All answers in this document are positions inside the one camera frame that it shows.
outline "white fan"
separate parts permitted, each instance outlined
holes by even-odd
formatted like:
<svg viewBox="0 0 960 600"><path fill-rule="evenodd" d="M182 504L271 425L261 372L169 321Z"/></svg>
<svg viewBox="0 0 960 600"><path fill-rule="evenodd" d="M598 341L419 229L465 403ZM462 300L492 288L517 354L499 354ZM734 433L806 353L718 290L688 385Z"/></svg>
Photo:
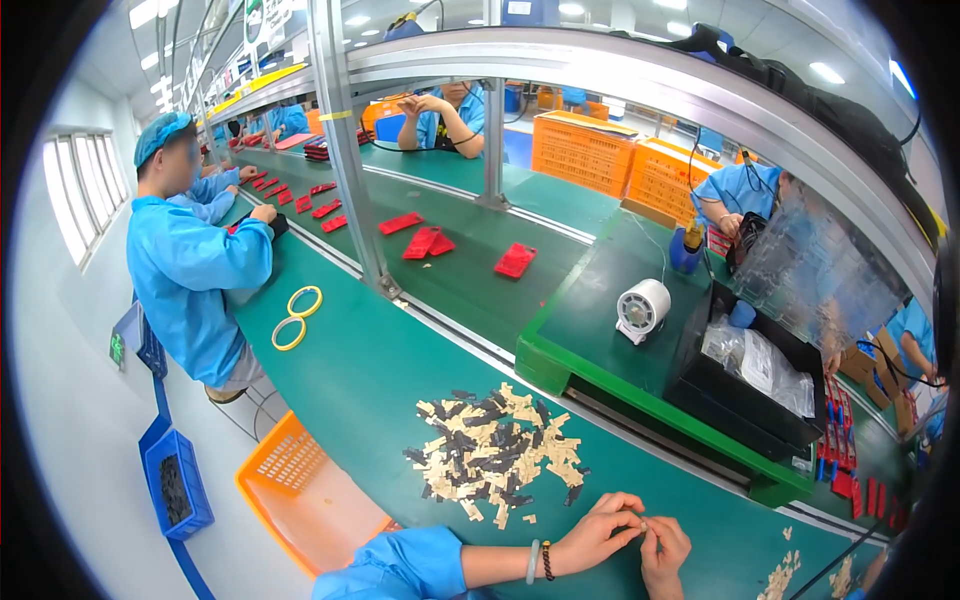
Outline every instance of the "white fan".
<svg viewBox="0 0 960 600"><path fill-rule="evenodd" d="M670 291L656 279L644 279L620 295L616 303L616 330L634 346L647 335L670 310Z"/></svg>

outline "pile of parts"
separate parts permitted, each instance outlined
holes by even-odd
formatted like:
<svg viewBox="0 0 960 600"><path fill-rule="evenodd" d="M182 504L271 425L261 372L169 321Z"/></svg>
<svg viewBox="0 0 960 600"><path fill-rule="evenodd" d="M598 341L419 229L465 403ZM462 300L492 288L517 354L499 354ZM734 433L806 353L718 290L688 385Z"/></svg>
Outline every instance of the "pile of parts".
<svg viewBox="0 0 960 600"><path fill-rule="evenodd" d="M564 505L580 496L590 469L574 467L580 463L576 452L580 440L561 432L569 413L551 419L543 400L535 404L530 395L516 396L506 383L482 400L460 390L452 394L455 399L417 403L417 414L441 437L423 450L403 450L426 480L423 498L459 502L470 520L478 521L483 515L474 501L486 499L497 507L493 522L504 529L509 509L534 501L532 495L518 491L540 475L544 460L546 469L569 488ZM529 421L530 426L521 426L520 421Z"/></svg>

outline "window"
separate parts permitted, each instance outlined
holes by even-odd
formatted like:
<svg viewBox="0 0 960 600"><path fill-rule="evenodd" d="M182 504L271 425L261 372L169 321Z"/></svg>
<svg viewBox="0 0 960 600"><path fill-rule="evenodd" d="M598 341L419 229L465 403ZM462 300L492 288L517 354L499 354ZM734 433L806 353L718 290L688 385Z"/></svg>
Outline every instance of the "window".
<svg viewBox="0 0 960 600"><path fill-rule="evenodd" d="M73 261L81 265L130 196L109 135L61 135L43 144L50 202Z"/></svg>

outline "blue hairnet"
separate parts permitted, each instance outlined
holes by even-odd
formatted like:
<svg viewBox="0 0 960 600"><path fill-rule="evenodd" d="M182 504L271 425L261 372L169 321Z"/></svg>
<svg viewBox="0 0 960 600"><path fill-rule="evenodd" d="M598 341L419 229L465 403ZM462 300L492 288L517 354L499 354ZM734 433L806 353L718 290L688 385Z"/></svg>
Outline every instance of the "blue hairnet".
<svg viewBox="0 0 960 600"><path fill-rule="evenodd" d="M186 112L167 112L161 114L147 126L140 139L136 140L136 148L133 150L133 166L137 169L146 162L154 152L163 147L170 134L178 132L193 119Z"/></svg>

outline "yellow tape roll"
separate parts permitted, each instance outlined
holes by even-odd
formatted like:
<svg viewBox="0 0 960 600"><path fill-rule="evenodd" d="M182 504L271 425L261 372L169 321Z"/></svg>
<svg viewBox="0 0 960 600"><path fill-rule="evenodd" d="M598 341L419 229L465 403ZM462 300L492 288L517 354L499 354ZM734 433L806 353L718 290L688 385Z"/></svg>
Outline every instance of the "yellow tape roll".
<svg viewBox="0 0 960 600"><path fill-rule="evenodd" d="M296 302L300 296L303 296L304 294L307 294L309 292L315 292L317 294L317 301L314 302L313 306L311 306L310 308L307 308L303 312L300 312L300 313L294 312L294 302ZM323 301L324 301L324 293L320 291L320 288L317 287L316 285L307 285L307 286L301 287L299 290L294 292L294 295L291 296L290 299L287 301L287 312L290 313L291 317L301 317L301 318L309 317L313 313L317 312L317 309L320 308L320 305L321 303L323 303Z"/></svg>
<svg viewBox="0 0 960 600"><path fill-rule="evenodd" d="M287 326L290 323L300 323L300 335L298 335L297 339L291 342L290 344L285 344L281 346L276 342L276 335L280 332L280 330L283 327ZM280 323L276 324L276 328L274 329L274 335L272 336L271 341L274 343L274 348L280 350L281 352L285 352L290 348L293 348L294 346L299 344L300 341L303 339L304 335L306 335L306 321L303 320L303 317L298 317L298 316L287 317Z"/></svg>

